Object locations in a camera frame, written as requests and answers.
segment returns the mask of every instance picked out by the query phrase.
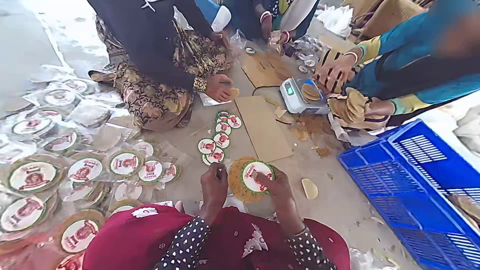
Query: stack of papad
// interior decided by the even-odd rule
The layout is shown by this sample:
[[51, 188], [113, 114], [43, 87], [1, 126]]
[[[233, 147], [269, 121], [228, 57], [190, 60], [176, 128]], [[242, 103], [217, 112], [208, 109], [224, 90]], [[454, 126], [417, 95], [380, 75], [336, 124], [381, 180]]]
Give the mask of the stack of papad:
[[256, 157], [241, 157], [233, 162], [228, 174], [228, 186], [235, 197], [242, 202], [256, 202], [267, 196], [266, 194], [255, 194], [249, 191], [242, 182], [241, 170], [248, 162], [257, 160]]

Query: round label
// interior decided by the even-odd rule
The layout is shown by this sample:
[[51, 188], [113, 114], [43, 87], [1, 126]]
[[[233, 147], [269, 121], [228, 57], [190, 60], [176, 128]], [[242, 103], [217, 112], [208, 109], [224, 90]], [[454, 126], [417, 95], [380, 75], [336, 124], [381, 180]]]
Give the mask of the round label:
[[216, 162], [216, 163], [222, 163], [224, 158], [224, 153], [223, 150], [220, 148], [215, 149], [213, 153], [210, 155], [207, 155], [207, 160], [210, 163]]
[[157, 180], [162, 176], [162, 164], [156, 160], [145, 162], [143, 168], [138, 172], [138, 176], [145, 182]]
[[119, 208], [113, 210], [112, 215], [117, 213], [117, 212], [127, 211], [127, 210], [130, 210], [130, 209], [133, 209], [133, 208], [135, 208], [135, 207], [133, 207], [131, 205], [120, 206]]
[[198, 150], [202, 154], [211, 154], [215, 150], [215, 142], [212, 139], [202, 139], [198, 142]]
[[138, 167], [138, 157], [132, 153], [121, 153], [110, 163], [110, 168], [117, 174], [132, 173]]
[[62, 200], [66, 202], [73, 202], [79, 199], [83, 199], [93, 191], [95, 186], [96, 185], [94, 185], [93, 183], [74, 184], [70, 194], [65, 196], [65, 198], [63, 198]]
[[230, 138], [225, 133], [218, 133], [213, 137], [216, 146], [220, 148], [227, 148], [230, 145]]
[[38, 111], [34, 115], [32, 115], [30, 118], [44, 118], [44, 117], [49, 118], [54, 122], [60, 122], [63, 119], [62, 115], [54, 110]]
[[44, 203], [35, 197], [23, 198], [7, 207], [0, 218], [1, 227], [9, 232], [24, 230], [37, 222], [45, 211]]
[[75, 162], [68, 170], [70, 180], [76, 183], [91, 181], [98, 177], [103, 169], [102, 162], [86, 158]]
[[255, 181], [252, 176], [253, 172], [262, 173], [266, 175], [270, 180], [273, 180], [273, 173], [270, 168], [265, 163], [254, 161], [247, 164], [241, 173], [242, 180], [248, 189], [255, 192], [263, 192], [267, 190], [264, 185]]
[[53, 106], [65, 106], [75, 100], [75, 94], [69, 90], [57, 89], [45, 94], [45, 102]]
[[66, 257], [55, 270], [82, 270], [84, 255], [85, 252]]
[[227, 111], [219, 111], [216, 113], [217, 117], [222, 117], [222, 116], [225, 116], [225, 117], [228, 117], [230, 116], [230, 114], [227, 112]]
[[138, 151], [143, 151], [147, 156], [153, 155], [153, 146], [147, 142], [140, 142], [133, 146]]
[[10, 186], [19, 191], [36, 191], [48, 185], [57, 170], [46, 162], [31, 162], [13, 171], [9, 179]]
[[208, 160], [207, 160], [207, 155], [202, 155], [202, 161], [205, 163], [205, 165], [210, 166], [212, 165]]
[[82, 93], [88, 88], [87, 84], [80, 80], [68, 80], [65, 82], [65, 85], [75, 90], [77, 93]]
[[16, 123], [12, 131], [18, 135], [35, 134], [46, 129], [50, 124], [52, 124], [52, 120], [49, 118], [26, 119]]
[[241, 127], [241, 120], [240, 117], [236, 115], [230, 115], [228, 117], [228, 124], [233, 127], [233, 128], [239, 128]]
[[220, 123], [220, 122], [225, 122], [226, 123], [227, 121], [228, 121], [228, 118], [225, 117], [225, 116], [221, 116], [216, 120], [217, 123]]
[[61, 247], [69, 253], [80, 252], [88, 247], [97, 233], [98, 225], [95, 221], [76, 221], [63, 232]]
[[163, 162], [162, 166], [164, 168], [162, 182], [170, 182], [177, 176], [177, 167], [171, 162]]
[[67, 135], [58, 137], [47, 144], [46, 148], [52, 151], [62, 151], [70, 148], [77, 141], [77, 133], [70, 131]]
[[115, 191], [115, 199], [117, 201], [125, 199], [138, 199], [142, 194], [142, 186], [127, 186], [127, 184], [120, 184]]
[[230, 133], [232, 132], [232, 129], [230, 128], [229, 124], [224, 123], [224, 122], [220, 122], [220, 123], [216, 124], [215, 131], [216, 132], [224, 132], [225, 134], [230, 135]]

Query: floral print fabric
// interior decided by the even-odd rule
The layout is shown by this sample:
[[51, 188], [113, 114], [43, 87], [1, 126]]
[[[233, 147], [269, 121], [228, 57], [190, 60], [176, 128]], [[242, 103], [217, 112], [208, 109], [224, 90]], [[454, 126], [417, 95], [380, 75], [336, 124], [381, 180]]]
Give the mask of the floral print fabric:
[[[176, 67], [195, 76], [206, 78], [230, 67], [228, 50], [216, 45], [198, 32], [184, 30], [173, 22], [178, 32], [172, 61]], [[108, 31], [101, 19], [96, 21], [98, 36], [107, 46], [110, 72], [101, 77], [125, 101], [133, 123], [141, 128], [165, 131], [190, 120], [193, 94], [186, 89], [156, 84], [140, 73], [123, 50], [121, 43]]]

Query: teal clothing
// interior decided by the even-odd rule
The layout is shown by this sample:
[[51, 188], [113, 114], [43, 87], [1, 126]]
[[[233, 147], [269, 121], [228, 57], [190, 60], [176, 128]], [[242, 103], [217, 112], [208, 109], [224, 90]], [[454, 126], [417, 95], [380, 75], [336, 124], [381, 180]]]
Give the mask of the teal clothing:
[[[434, 54], [447, 27], [470, 12], [480, 12], [472, 0], [437, 0], [428, 12], [415, 16], [382, 34], [378, 55], [392, 51], [384, 63], [384, 68], [400, 69], [414, 60]], [[384, 88], [375, 76], [377, 63], [378, 60], [374, 60], [365, 65], [344, 88], [353, 87], [365, 96], [375, 97]], [[437, 104], [479, 89], [480, 74], [469, 74], [441, 86], [415, 93], [415, 96], [423, 103]]]

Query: black cable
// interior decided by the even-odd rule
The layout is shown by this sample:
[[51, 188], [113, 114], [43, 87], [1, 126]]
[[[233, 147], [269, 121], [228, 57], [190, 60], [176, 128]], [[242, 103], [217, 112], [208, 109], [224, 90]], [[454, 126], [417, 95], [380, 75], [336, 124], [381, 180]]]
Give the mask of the black cable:
[[[270, 88], [270, 87], [280, 87], [280, 86], [259, 86], [259, 87], [255, 88], [255, 90], [252, 92], [252, 96], [254, 96], [255, 91], [257, 91], [258, 89], [260, 89], [260, 88]], [[293, 124], [293, 123], [286, 123], [286, 122], [280, 121], [279, 119], [275, 119], [275, 121], [280, 122], [280, 123], [285, 124], [285, 125]]]

